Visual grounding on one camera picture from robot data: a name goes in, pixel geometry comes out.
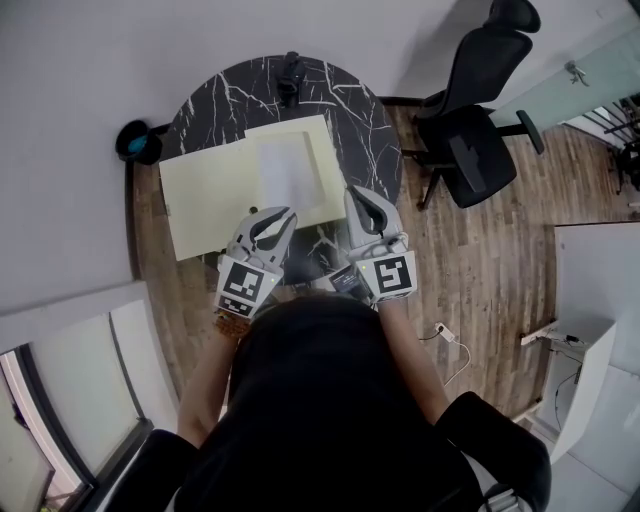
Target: black office chair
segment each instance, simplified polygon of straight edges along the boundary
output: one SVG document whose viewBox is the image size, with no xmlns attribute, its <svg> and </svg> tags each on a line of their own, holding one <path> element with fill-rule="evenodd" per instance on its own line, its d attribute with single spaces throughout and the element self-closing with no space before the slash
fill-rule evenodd
<svg viewBox="0 0 640 512">
<path fill-rule="evenodd" d="M 528 0 L 493 0 L 484 26 L 535 34 L 541 23 L 538 11 Z"/>
<path fill-rule="evenodd" d="M 458 45 L 446 90 L 424 100 L 416 118 L 495 100 L 531 47 L 531 39 L 513 30 L 472 30 Z"/>
<path fill-rule="evenodd" d="M 428 98 L 416 115 L 424 151 L 403 151 L 419 165 L 433 169 L 424 210 L 440 177 L 460 208 L 495 194 L 516 177 L 503 136 L 526 133 L 539 154 L 544 144 L 524 111 L 518 125 L 496 128 L 476 103 L 495 100 L 531 50 L 531 40 L 514 30 L 482 27 L 467 34 L 454 58 L 446 91 Z"/>
</svg>

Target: black object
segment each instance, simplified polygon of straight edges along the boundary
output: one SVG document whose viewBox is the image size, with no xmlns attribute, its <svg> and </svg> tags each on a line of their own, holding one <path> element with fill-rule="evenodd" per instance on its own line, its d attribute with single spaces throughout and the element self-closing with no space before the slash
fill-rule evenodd
<svg viewBox="0 0 640 512">
<path fill-rule="evenodd" d="M 636 11 L 636 14 L 640 16 L 640 0 L 629 0 L 629 4 L 631 4 L 631 7 L 633 7 L 633 10 Z"/>
<path fill-rule="evenodd" d="M 406 96 L 378 96 L 380 103 L 389 107 L 421 107 L 422 98 L 408 98 Z"/>
<path fill-rule="evenodd" d="M 496 0 L 492 12 L 510 12 L 502 4 Z M 517 172 L 502 137 L 528 134 L 538 154 L 544 152 L 526 112 L 517 112 L 520 124 L 496 128 L 489 112 L 476 105 L 500 95 L 531 48 L 524 34 L 495 25 L 472 30 L 462 39 L 447 89 L 427 98 L 414 120 L 428 153 L 402 152 L 433 170 L 420 210 L 428 206 L 440 178 L 460 208 L 484 201 L 513 181 Z"/>
<path fill-rule="evenodd" d="M 498 133 L 501 137 L 510 137 L 512 135 L 528 135 L 529 139 L 531 139 L 531 143 L 536 150 L 536 153 L 541 155 L 544 153 L 544 142 L 542 141 L 542 137 L 538 133 L 538 129 L 531 121 L 529 114 L 527 114 L 524 110 L 518 110 L 516 112 L 518 119 L 520 119 L 520 124 L 511 124 L 509 126 L 501 126 L 498 128 Z"/>
<path fill-rule="evenodd" d="M 321 105 L 320 112 L 327 118 L 331 116 L 333 140 L 336 144 L 338 140 L 342 142 L 337 159 L 346 184 L 357 185 L 370 181 L 371 161 L 367 156 L 368 151 L 362 150 L 360 141 L 366 140 L 369 148 L 371 136 L 371 152 L 376 155 L 377 162 L 377 178 L 371 186 L 375 192 L 395 203 L 402 177 L 402 161 L 398 159 L 400 142 L 395 130 L 382 129 L 389 126 L 391 121 L 378 97 L 348 70 L 301 54 L 299 60 L 304 63 L 306 75 L 300 90 L 300 103 L 296 108 L 286 108 L 280 102 L 276 89 L 276 77 L 283 69 L 285 54 L 286 51 L 279 55 L 265 55 L 218 70 L 224 73 L 229 88 L 217 75 L 217 78 L 213 76 L 204 82 L 189 99 L 185 97 L 185 103 L 173 119 L 171 129 L 162 139 L 160 162 L 180 156 L 183 152 L 188 154 L 242 139 L 247 129 L 277 123 L 278 120 L 314 116 L 318 114 L 319 100 L 335 100 L 332 94 L 337 94 L 344 99 L 343 104 L 325 101 L 326 105 Z M 256 100 L 247 100 L 243 92 L 250 92 Z M 352 122 L 354 112 L 366 112 L 367 122 L 361 123 L 357 119 L 355 123 Z M 350 247 L 345 219 L 324 223 L 322 230 L 333 244 L 318 243 L 322 235 L 317 226 L 295 231 L 289 244 L 289 257 L 284 261 L 283 284 L 302 285 L 347 264 L 342 250 Z M 202 259 L 205 265 L 216 268 L 218 254 L 211 252 Z"/>
<path fill-rule="evenodd" d="M 188 441 L 154 430 L 115 486 L 106 512 L 165 510 L 197 455 L 198 449 Z"/>
<path fill-rule="evenodd" d="M 528 0 L 493 0 L 485 27 L 510 28 L 535 34 L 540 30 L 540 15 Z"/>
<path fill-rule="evenodd" d="M 517 112 L 521 124 L 496 128 L 479 105 L 454 110 L 446 116 L 420 121 L 418 132 L 429 152 L 403 151 L 421 167 L 433 169 L 429 188 L 418 204 L 427 208 L 440 178 L 460 208 L 491 197 L 508 185 L 517 172 L 502 137 L 528 134 L 537 153 L 544 142 L 524 110 Z"/>
<path fill-rule="evenodd" d="M 636 12 L 638 12 L 640 9 L 635 7 L 635 5 L 638 4 L 638 2 L 634 0 L 630 0 L 630 2 L 631 2 L 631 5 L 634 6 L 634 9 L 636 10 Z M 640 487 L 638 487 L 636 489 L 636 492 L 633 493 L 633 496 L 629 498 L 629 501 L 624 506 L 621 512 L 638 512 L 638 510 L 640 510 Z"/>
<path fill-rule="evenodd" d="M 144 121 L 131 121 L 116 138 L 116 153 L 123 162 L 152 165 L 160 159 L 162 142 Z"/>
<path fill-rule="evenodd" d="M 618 172 L 619 188 L 616 194 L 620 195 L 624 185 L 624 175 L 627 174 L 633 187 L 640 192 L 640 142 L 634 141 L 625 144 L 624 149 L 614 153 L 615 171 Z"/>
<path fill-rule="evenodd" d="M 569 375 L 560 384 L 558 384 L 558 387 L 556 388 L 556 393 L 553 398 L 553 408 L 555 409 L 555 412 L 556 412 L 556 421 L 558 422 L 558 431 L 562 430 L 562 425 L 560 424 L 560 418 L 558 417 L 558 393 L 560 393 L 560 388 L 563 386 L 563 384 L 574 377 L 576 377 L 576 381 L 577 381 L 578 372 L 575 372 L 574 374 Z"/>
<path fill-rule="evenodd" d="M 474 423 L 475 418 L 482 418 L 482 422 Z M 471 423 L 476 428 L 470 429 Z M 544 444 L 530 432 L 471 391 L 447 408 L 435 428 L 482 464 L 498 482 L 512 488 L 533 512 L 547 508 L 551 461 Z"/>
<path fill-rule="evenodd" d="M 296 52 L 287 53 L 282 63 L 282 71 L 276 77 L 280 100 L 287 108 L 295 108 L 300 103 L 300 88 L 307 74 L 307 69 L 299 57 Z"/>
<path fill-rule="evenodd" d="M 351 265 L 346 266 L 339 272 L 332 274 L 329 281 L 338 293 L 348 293 L 359 301 L 364 301 L 370 295 L 368 288 L 358 279 L 355 270 Z"/>
<path fill-rule="evenodd" d="M 425 99 L 416 118 L 430 119 L 495 100 L 532 46 L 531 39 L 514 30 L 472 30 L 458 46 L 447 89 Z"/>
</svg>

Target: round table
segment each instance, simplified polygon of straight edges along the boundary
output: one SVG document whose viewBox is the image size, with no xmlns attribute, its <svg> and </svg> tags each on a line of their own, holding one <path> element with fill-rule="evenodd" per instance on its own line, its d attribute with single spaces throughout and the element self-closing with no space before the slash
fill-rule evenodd
<svg viewBox="0 0 640 512">
<path fill-rule="evenodd" d="M 242 139 L 249 128 L 322 114 L 347 184 L 375 190 L 395 204 L 402 155 L 380 100 L 343 69 L 301 57 L 307 73 L 300 104 L 285 108 L 275 79 L 283 59 L 242 62 L 202 84 L 173 119 L 160 161 Z M 345 219 L 296 230 L 282 284 L 312 281 L 344 267 L 349 247 Z M 215 267 L 217 253 L 203 259 Z"/>
</svg>

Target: black shirt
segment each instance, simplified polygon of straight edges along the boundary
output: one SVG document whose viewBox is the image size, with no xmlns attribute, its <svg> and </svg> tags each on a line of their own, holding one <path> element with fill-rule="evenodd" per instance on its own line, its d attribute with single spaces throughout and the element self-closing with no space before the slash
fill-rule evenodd
<svg viewBox="0 0 640 512">
<path fill-rule="evenodd" d="M 443 425 L 456 430 L 465 407 L 450 406 Z M 200 450 L 153 432 L 108 510 L 162 511 L 180 488 L 178 512 L 475 512 L 483 500 L 475 475 L 439 427 L 404 385 L 376 312 L 344 298 L 299 299 L 265 313 L 241 341 L 228 412 Z"/>
</svg>

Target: power strip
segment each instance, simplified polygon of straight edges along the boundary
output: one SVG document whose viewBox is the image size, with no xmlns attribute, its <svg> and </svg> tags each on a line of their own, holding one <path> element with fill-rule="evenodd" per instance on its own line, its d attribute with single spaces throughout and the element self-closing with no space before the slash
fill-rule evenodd
<svg viewBox="0 0 640 512">
<path fill-rule="evenodd" d="M 442 336 L 449 343 L 451 343 L 452 341 L 456 341 L 455 334 L 453 334 L 449 329 L 447 329 L 447 326 L 444 325 L 442 322 L 437 322 L 435 328 L 436 328 L 436 331 L 440 334 L 440 336 Z"/>
</svg>

